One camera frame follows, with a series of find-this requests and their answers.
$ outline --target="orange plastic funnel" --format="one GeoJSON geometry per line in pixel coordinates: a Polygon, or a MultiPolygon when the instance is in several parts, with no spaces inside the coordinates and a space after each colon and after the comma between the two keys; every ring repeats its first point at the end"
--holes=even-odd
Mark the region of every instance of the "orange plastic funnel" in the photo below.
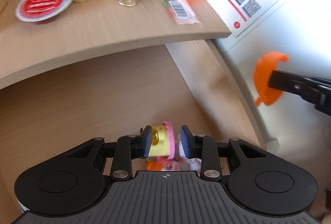
{"type": "Polygon", "coordinates": [[[259,97],[255,101],[258,107],[261,102],[272,105],[282,95],[282,91],[270,88],[269,79],[273,71],[277,70],[279,61],[287,62],[289,56],[279,52],[270,52],[256,62],[253,81],[259,97]]]}

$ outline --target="pink scalloped edge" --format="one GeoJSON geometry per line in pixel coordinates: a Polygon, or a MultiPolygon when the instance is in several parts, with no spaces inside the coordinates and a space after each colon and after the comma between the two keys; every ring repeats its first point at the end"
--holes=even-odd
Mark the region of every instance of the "pink scalloped edge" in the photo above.
{"type": "Polygon", "coordinates": [[[175,156],[175,135],[173,133],[173,126],[170,121],[164,121],[163,125],[167,128],[167,133],[169,137],[169,157],[168,159],[173,159],[175,156]]]}

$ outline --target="red circle logo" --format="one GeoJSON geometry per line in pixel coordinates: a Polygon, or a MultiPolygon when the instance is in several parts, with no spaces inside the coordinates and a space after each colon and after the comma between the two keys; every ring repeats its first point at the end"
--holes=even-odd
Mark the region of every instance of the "red circle logo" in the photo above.
{"type": "Polygon", "coordinates": [[[240,28],[240,22],[239,21],[236,21],[234,23],[234,28],[236,28],[236,29],[240,28]]]}
{"type": "Polygon", "coordinates": [[[63,0],[27,0],[22,5],[22,14],[26,17],[41,17],[57,10],[63,0]]]}

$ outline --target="red and white round container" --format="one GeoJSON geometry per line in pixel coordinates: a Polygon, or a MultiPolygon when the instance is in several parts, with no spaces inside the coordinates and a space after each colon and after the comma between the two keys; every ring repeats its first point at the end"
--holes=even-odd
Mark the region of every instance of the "red and white round container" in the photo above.
{"type": "Polygon", "coordinates": [[[22,0],[16,8],[16,17],[22,21],[42,21],[64,11],[72,0],[22,0]]]}

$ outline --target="red line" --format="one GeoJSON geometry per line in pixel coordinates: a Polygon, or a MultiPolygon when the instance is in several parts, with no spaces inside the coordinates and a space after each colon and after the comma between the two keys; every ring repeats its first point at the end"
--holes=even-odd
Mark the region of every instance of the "red line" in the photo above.
{"type": "Polygon", "coordinates": [[[245,18],[245,16],[243,15],[243,13],[241,13],[241,11],[239,10],[239,8],[236,7],[236,5],[231,1],[228,0],[229,3],[232,5],[232,7],[238,12],[238,14],[240,15],[240,17],[244,20],[247,21],[247,19],[245,18]]]}

